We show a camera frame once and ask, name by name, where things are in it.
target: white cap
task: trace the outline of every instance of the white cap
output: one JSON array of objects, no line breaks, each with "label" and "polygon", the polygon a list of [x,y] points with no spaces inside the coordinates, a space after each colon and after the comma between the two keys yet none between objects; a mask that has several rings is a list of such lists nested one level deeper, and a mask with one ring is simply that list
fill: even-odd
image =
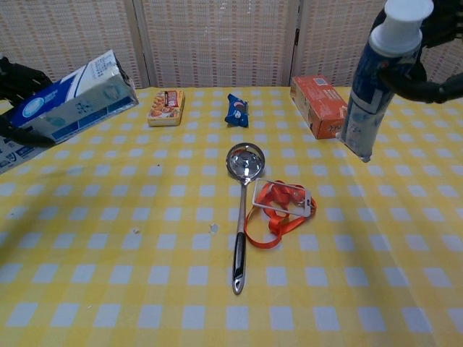
[{"label": "white cap", "polygon": [[421,43],[421,23],[434,10],[432,0],[388,0],[386,19],[371,33],[373,42],[389,54],[408,53]]}]

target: snack box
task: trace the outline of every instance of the snack box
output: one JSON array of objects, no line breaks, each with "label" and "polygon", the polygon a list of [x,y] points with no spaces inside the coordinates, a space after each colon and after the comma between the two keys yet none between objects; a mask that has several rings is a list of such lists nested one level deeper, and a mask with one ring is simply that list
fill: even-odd
[{"label": "snack box", "polygon": [[316,139],[341,130],[347,104],[324,76],[293,77],[290,95]]},{"label": "snack box", "polygon": [[154,96],[148,114],[150,127],[176,126],[182,121],[185,95],[181,90],[163,90]]}]

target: blue toothpaste tube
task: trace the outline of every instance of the blue toothpaste tube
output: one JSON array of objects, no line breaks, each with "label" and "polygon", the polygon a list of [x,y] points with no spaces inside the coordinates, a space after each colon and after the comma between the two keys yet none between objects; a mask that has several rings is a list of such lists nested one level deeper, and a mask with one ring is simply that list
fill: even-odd
[{"label": "blue toothpaste tube", "polygon": [[431,0],[388,0],[384,23],[373,29],[363,50],[347,106],[347,117],[336,137],[367,163],[376,135],[394,94],[378,77],[380,69],[407,75],[421,46],[421,22],[433,11]]}]

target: ladle handle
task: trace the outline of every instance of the ladle handle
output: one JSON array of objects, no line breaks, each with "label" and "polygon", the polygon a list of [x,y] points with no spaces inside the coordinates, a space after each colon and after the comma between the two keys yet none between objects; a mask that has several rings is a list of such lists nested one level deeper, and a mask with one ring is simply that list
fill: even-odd
[{"label": "ladle handle", "polygon": [[239,202],[237,239],[234,243],[233,257],[233,292],[238,295],[245,286],[245,265],[246,265],[246,186],[241,185],[241,199]]}]

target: orange lanyard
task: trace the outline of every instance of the orange lanyard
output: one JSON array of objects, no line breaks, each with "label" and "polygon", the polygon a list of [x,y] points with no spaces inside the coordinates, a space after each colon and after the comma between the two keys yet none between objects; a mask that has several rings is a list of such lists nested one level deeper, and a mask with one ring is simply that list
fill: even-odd
[{"label": "orange lanyard", "polygon": [[[294,187],[304,189],[303,186],[299,185],[294,185]],[[300,189],[267,183],[263,186],[255,200],[257,203],[266,206],[269,206],[270,202],[275,202],[283,210],[287,210],[289,203],[293,202],[297,204],[304,200],[304,196]],[[278,215],[275,210],[270,208],[263,208],[263,212],[270,218],[270,221],[268,222],[268,228],[270,229],[270,232],[276,236],[276,238],[270,242],[256,241],[252,239],[247,232],[247,224],[249,223],[252,214],[258,208],[259,207],[252,206],[251,211],[247,214],[245,219],[245,234],[253,246],[261,249],[270,249],[274,248],[277,244],[280,243],[284,234],[289,233],[291,230],[297,228],[306,220],[312,218],[317,210],[317,204],[313,198],[310,198],[310,215],[308,217],[298,217],[292,220],[289,219],[289,216],[291,215],[290,213],[283,213],[284,215]]]}]

